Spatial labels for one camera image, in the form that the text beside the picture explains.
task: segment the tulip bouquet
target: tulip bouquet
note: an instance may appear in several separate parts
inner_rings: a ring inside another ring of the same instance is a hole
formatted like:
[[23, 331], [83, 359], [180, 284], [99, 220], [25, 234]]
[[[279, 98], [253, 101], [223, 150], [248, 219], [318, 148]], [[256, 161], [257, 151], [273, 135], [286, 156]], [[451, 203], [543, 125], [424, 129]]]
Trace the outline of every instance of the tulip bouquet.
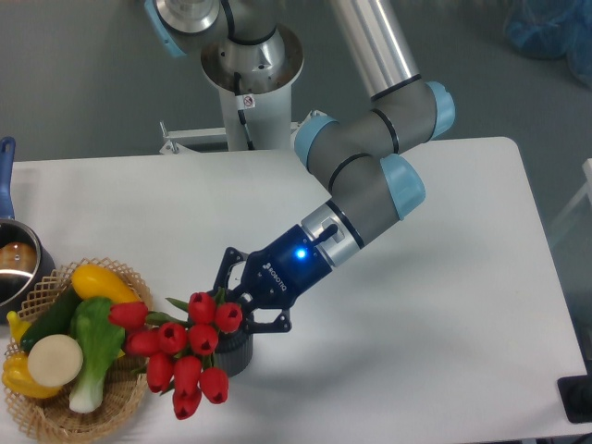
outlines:
[[193, 293], [189, 302], [167, 298], [187, 312], [186, 321], [151, 312], [143, 302], [127, 302], [111, 307], [109, 321], [126, 330], [124, 352], [143, 356], [147, 364], [137, 373], [146, 373], [152, 393], [173, 392], [178, 419], [192, 416], [205, 396], [213, 404], [228, 398], [228, 376], [216, 366], [216, 347], [220, 335], [235, 332], [242, 322], [242, 311], [234, 302], [225, 302], [220, 289], [212, 297]]

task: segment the green leaf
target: green leaf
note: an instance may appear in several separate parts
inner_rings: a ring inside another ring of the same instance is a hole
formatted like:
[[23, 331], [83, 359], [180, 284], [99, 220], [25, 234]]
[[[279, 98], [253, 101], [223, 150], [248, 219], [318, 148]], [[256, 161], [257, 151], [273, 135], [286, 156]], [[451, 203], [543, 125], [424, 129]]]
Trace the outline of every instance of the green leaf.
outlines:
[[211, 354], [208, 354], [207, 356], [204, 356], [202, 358], [202, 369], [203, 370], [206, 370], [206, 369], [208, 369], [210, 367], [213, 367], [214, 366], [214, 363], [212, 361], [213, 360], [212, 360], [212, 355]]
[[189, 304], [187, 302], [180, 301], [179, 299], [175, 299], [175, 298], [165, 298], [165, 299], [167, 301], [169, 301], [174, 307], [177, 307], [186, 313], [189, 312]]
[[166, 390], [163, 390], [160, 393], [160, 396], [163, 396], [165, 393], [168, 393], [171, 390], [175, 389], [175, 380], [173, 379], [172, 381], [170, 381], [170, 383], [168, 384], [168, 387], [166, 388]]
[[144, 364], [142, 367], [134, 368], [133, 370], [131, 370], [130, 373], [132, 373], [133, 375], [143, 375], [144, 373], [146, 373], [147, 369], [148, 364]]
[[180, 324], [184, 327], [191, 326], [191, 324], [189, 322], [181, 321], [180, 319], [177, 319], [169, 314], [161, 313], [161, 312], [148, 312], [145, 322], [146, 322], [146, 324], [148, 324], [150, 326], [157, 326], [157, 327], [160, 327], [163, 324], [166, 324], [167, 322], [174, 322], [175, 324]]
[[226, 299], [226, 290], [222, 287], [220, 287], [218, 289], [218, 293], [216, 293], [216, 296], [214, 296], [214, 302], [216, 303], [216, 306], [220, 306], [225, 302]]

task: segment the artificial vegetable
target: artificial vegetable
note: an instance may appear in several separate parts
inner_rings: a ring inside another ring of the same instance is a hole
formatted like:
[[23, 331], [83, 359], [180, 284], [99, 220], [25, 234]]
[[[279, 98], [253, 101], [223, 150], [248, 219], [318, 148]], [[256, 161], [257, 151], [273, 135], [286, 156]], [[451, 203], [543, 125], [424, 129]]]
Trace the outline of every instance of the artificial vegetable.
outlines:
[[82, 350], [70, 336], [47, 336], [29, 353], [28, 368], [38, 384], [61, 387], [73, 381], [82, 368]]
[[15, 393], [44, 400], [59, 393], [61, 387], [44, 387], [36, 383], [28, 369], [29, 358], [24, 352], [9, 356], [3, 365], [2, 382]]
[[72, 286], [83, 300], [97, 296], [113, 303], [138, 302], [140, 298], [121, 278], [107, 268], [95, 264], [80, 265], [72, 273]]
[[31, 322], [20, 319], [17, 312], [8, 312], [6, 320], [10, 325], [10, 336], [12, 336], [17, 343], [20, 343], [22, 335], [24, 335], [25, 331], [29, 329]]
[[50, 335], [68, 333], [72, 316], [81, 302], [82, 299], [76, 294], [76, 291], [72, 287], [68, 287], [25, 331], [20, 338], [20, 349], [30, 352], [41, 339]]
[[108, 320], [113, 302], [93, 297], [76, 309], [70, 327], [71, 336], [79, 343], [84, 355], [74, 389], [70, 393], [70, 410], [90, 413], [103, 402], [105, 376], [116, 360], [125, 339], [125, 330]]

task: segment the green cucumber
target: green cucumber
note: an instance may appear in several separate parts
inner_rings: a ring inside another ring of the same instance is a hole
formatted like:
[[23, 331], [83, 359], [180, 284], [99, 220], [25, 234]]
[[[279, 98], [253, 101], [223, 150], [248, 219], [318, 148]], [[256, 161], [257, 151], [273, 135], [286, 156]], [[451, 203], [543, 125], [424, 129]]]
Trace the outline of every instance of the green cucumber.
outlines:
[[76, 291], [71, 286], [68, 287], [25, 331], [20, 339], [20, 349], [28, 353], [38, 341], [47, 336], [67, 334], [70, 320], [81, 302]]

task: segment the light blue joint cap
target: light blue joint cap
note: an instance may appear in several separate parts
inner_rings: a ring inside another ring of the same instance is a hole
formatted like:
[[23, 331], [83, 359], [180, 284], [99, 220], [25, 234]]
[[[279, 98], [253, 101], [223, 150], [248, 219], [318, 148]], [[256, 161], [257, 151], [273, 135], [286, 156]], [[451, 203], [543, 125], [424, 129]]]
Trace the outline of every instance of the light blue joint cap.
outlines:
[[398, 154], [380, 159], [392, 202], [403, 220], [426, 198], [426, 187], [413, 167]]
[[427, 81], [425, 84], [430, 87], [436, 97], [436, 126], [431, 140], [450, 129], [456, 118], [456, 109], [452, 96], [446, 91], [444, 85], [437, 81]]
[[308, 154], [315, 142], [316, 135], [331, 122], [337, 122], [333, 117], [316, 116], [300, 127], [294, 140], [294, 152], [308, 170]]
[[158, 38], [165, 46], [168, 53], [175, 58], [186, 56], [186, 54], [181, 50], [181, 48], [177, 46], [175, 41], [172, 39], [172, 37], [167, 31], [167, 28], [165, 28], [165, 25], [163, 25], [163, 22], [160, 21], [160, 17], [158, 17], [158, 13], [156, 12], [156, 8], [154, 7], [154, 1], [146, 0], [144, 2], [144, 9], [148, 14], [148, 18], [150, 19], [150, 21], [152, 21], [154, 30], [156, 31], [156, 34], [158, 34]]

